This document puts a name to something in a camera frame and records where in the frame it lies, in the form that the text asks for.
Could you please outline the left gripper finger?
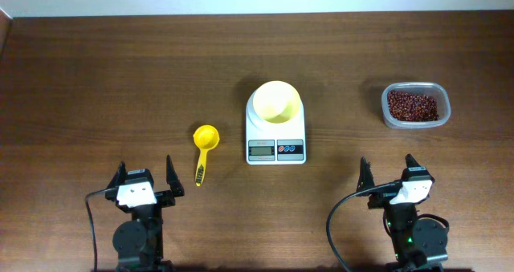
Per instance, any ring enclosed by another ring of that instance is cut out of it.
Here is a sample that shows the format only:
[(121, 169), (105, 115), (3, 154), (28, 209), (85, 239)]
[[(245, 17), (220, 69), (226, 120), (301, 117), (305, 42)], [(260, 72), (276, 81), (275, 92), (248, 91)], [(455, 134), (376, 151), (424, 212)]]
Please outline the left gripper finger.
[(123, 161), (120, 162), (120, 164), (117, 167), (117, 170), (109, 182), (106, 189), (118, 189), (120, 185), (124, 184), (126, 178), (126, 167), (125, 163)]
[(178, 179), (170, 155), (166, 157), (166, 182), (175, 197), (183, 197), (185, 195), (185, 190)]

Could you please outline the yellow plastic measuring scoop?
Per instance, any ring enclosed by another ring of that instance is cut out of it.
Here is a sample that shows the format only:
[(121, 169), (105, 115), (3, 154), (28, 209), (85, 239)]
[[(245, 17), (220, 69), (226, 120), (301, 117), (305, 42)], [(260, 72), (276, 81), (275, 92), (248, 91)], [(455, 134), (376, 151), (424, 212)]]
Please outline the yellow plastic measuring scoop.
[(194, 182), (200, 187), (206, 175), (207, 154), (216, 148), (220, 142), (218, 130), (212, 125), (202, 125), (193, 134), (194, 144), (199, 150)]

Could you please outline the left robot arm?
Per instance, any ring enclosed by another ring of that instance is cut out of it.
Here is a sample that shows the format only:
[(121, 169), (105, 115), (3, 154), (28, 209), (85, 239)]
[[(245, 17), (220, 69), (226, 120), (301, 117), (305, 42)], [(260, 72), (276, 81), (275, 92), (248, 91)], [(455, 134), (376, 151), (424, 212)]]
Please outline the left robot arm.
[(185, 195), (182, 183), (174, 170), (171, 158), (166, 157), (166, 183), (169, 188), (156, 192), (149, 169), (128, 171), (120, 163), (107, 186), (105, 198), (131, 215), (112, 236), (118, 253), (117, 271), (169, 272), (173, 263), (164, 259), (162, 210), (176, 205)]

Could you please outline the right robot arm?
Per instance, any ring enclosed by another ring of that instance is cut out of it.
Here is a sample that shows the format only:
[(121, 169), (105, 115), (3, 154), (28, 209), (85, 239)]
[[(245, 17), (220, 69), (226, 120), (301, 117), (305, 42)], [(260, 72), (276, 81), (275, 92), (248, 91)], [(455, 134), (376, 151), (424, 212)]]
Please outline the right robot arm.
[(450, 225), (442, 217), (418, 213), (417, 205), (430, 197), (434, 178), (412, 155), (405, 161), (400, 179), (376, 185), (370, 163), (361, 158), (356, 191), (369, 199), (369, 209), (383, 211), (382, 224), (396, 258), (385, 265), (387, 271), (441, 271), (448, 259)]

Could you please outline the white digital kitchen scale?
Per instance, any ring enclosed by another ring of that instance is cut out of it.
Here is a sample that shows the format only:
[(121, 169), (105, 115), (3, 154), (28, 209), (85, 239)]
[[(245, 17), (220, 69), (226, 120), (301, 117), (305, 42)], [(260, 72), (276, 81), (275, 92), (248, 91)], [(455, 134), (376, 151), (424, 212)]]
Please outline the white digital kitchen scale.
[(258, 116), (253, 99), (246, 108), (246, 162), (250, 165), (303, 164), (307, 160), (304, 105), (289, 121), (267, 122)]

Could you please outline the pale yellow plastic bowl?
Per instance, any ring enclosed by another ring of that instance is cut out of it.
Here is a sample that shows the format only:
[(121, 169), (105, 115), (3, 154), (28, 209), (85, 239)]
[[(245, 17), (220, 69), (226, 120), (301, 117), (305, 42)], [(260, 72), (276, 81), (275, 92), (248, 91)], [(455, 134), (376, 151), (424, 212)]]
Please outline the pale yellow plastic bowl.
[(271, 124), (284, 124), (300, 112), (299, 92), (284, 81), (270, 81), (261, 85), (251, 100), (256, 115)]

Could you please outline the red adzuki beans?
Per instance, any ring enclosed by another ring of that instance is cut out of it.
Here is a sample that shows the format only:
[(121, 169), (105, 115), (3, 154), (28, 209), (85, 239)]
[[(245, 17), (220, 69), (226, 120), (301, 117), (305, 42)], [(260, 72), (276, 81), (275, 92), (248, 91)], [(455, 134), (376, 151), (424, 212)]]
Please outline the red adzuki beans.
[(434, 97), (404, 91), (389, 91), (386, 96), (390, 115), (406, 122), (439, 120), (437, 101)]

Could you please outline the clear plastic food container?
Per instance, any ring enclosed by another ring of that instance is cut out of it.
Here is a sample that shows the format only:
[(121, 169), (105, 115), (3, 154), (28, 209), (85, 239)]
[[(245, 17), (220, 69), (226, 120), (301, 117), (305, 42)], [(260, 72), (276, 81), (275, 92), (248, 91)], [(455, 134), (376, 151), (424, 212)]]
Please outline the clear plastic food container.
[(435, 128), (451, 117), (448, 94), (437, 83), (393, 83), (382, 92), (381, 107), (389, 128)]

